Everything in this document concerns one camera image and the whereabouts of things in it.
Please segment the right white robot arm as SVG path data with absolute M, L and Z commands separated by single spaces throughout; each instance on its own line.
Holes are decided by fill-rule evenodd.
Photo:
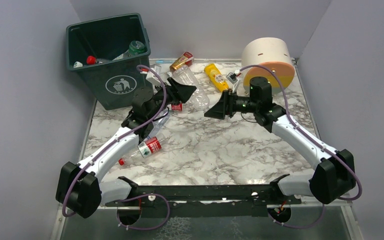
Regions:
M 286 174 L 271 181 L 272 194 L 277 198 L 310 196 L 329 204 L 357 185 L 352 153 L 322 143 L 287 115 L 285 108 L 273 102 L 272 87 L 265 77 L 251 79 L 249 96 L 223 91 L 204 116 L 223 120 L 235 113 L 252 113 L 260 126 L 293 147 L 314 170 L 310 174 Z

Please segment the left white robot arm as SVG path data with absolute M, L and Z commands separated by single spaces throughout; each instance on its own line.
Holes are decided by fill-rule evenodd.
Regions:
M 137 88 L 132 109 L 106 143 L 78 163 L 67 162 L 60 170 L 55 199 L 83 218 L 90 217 L 99 206 L 128 198 L 132 182 L 123 178 L 103 182 L 107 172 L 127 153 L 145 140 L 154 128 L 153 120 L 168 105 L 186 103 L 196 86 L 168 78 L 158 92 L 150 87 Z

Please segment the clear bottle light blue label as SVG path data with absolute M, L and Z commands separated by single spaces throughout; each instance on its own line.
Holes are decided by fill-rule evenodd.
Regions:
M 75 69 L 75 68 L 81 68 L 82 66 L 83 66 L 83 64 L 81 62 L 76 61 L 73 63 L 72 67 Z

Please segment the clear bottle dark green label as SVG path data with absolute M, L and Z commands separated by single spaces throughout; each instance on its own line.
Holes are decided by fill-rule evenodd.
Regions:
M 117 60 L 121 60 L 123 58 L 127 58 L 129 56 L 130 56 L 130 53 L 128 51 L 126 51 L 126 52 L 120 54 L 119 56 L 115 57 L 113 60 L 117 61 Z

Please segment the clear bottle red cap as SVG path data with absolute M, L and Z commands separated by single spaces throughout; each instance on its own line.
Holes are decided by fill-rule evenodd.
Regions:
M 183 111 L 183 104 L 182 103 L 171 104 L 170 109 L 174 112 L 182 112 Z

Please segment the yellow plastic bottle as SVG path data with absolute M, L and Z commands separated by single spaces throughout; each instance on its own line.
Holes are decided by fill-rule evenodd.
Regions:
M 204 67 L 204 72 L 220 92 L 223 92 L 229 89 L 229 85 L 226 82 L 226 78 L 222 75 L 222 73 L 214 63 L 210 63 L 206 65 Z

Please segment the clear bottle red white label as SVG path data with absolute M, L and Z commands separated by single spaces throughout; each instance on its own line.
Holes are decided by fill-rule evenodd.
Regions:
M 96 58 L 95 56 L 89 55 L 86 58 L 86 64 L 87 65 L 97 65 L 97 64 L 106 64 L 110 63 L 112 60 L 103 59 L 103 58 Z

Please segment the green tinted plastic bottle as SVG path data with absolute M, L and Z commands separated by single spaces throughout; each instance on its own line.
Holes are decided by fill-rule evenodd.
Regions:
M 127 53 L 129 56 L 136 56 L 136 55 L 145 53 L 146 51 L 147 51 L 147 48 L 144 43 L 138 40 L 133 40 L 129 44 Z

